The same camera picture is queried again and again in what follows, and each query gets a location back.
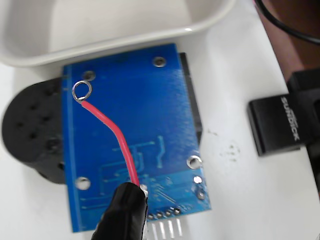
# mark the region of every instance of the hole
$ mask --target hole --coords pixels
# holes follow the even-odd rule
[[[157,56],[153,59],[153,65],[157,68],[162,68],[167,64],[166,60],[162,56]]]
[[[86,72],[84,72],[82,77],[84,80],[92,81],[96,78],[96,74],[94,71],[86,71]]]
[[[50,116],[44,116],[44,117],[42,117],[42,122],[43,122],[43,123],[46,123],[46,122],[48,122],[50,119],[51,119]]]
[[[30,139],[36,139],[37,136],[38,136],[38,135],[37,135],[35,132],[32,132],[32,133],[29,134],[29,138],[30,138]]]
[[[17,122],[17,123],[16,123],[16,126],[17,126],[18,128],[22,128],[22,127],[24,126],[24,123],[23,123],[23,122]]]
[[[36,110],[38,108],[38,104],[32,104],[31,106],[30,106],[30,110]]]
[[[188,165],[189,168],[195,170],[201,167],[202,160],[200,157],[193,155],[186,160],[186,164]]]
[[[54,90],[53,89],[47,89],[44,91],[44,94],[48,97],[52,96],[54,94]]]
[[[65,170],[65,163],[63,161],[59,162],[57,165],[58,169],[64,171]]]
[[[88,178],[80,176],[75,181],[75,186],[79,190],[88,190],[90,188],[91,182]]]

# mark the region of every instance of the wire loop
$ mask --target wire loop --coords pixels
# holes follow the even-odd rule
[[[88,92],[87,92],[87,94],[85,96],[78,97],[76,95],[76,87],[78,87],[80,84],[87,85],[89,89],[88,89]],[[76,100],[79,104],[82,101],[86,100],[88,97],[90,97],[91,93],[92,93],[92,85],[87,80],[77,81],[72,87],[72,96],[73,96],[74,100]]]

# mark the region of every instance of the black round object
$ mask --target black round object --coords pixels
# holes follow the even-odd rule
[[[8,106],[2,121],[5,147],[47,180],[64,184],[61,78],[31,85]]]

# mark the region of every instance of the red wire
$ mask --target red wire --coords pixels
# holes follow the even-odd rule
[[[135,162],[134,162],[134,159],[130,153],[125,136],[121,132],[120,128],[113,121],[111,121],[107,116],[105,116],[101,111],[99,111],[96,107],[91,105],[89,102],[82,101],[81,105],[82,105],[82,107],[87,109],[90,113],[92,113],[94,116],[96,116],[101,122],[103,122],[114,133],[116,139],[119,142],[122,154],[124,156],[126,167],[128,168],[131,182],[134,183],[135,185],[139,186],[139,178],[138,178]]]

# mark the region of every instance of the white bowl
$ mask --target white bowl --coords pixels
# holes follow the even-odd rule
[[[235,0],[1,0],[0,61],[38,66],[210,27]]]

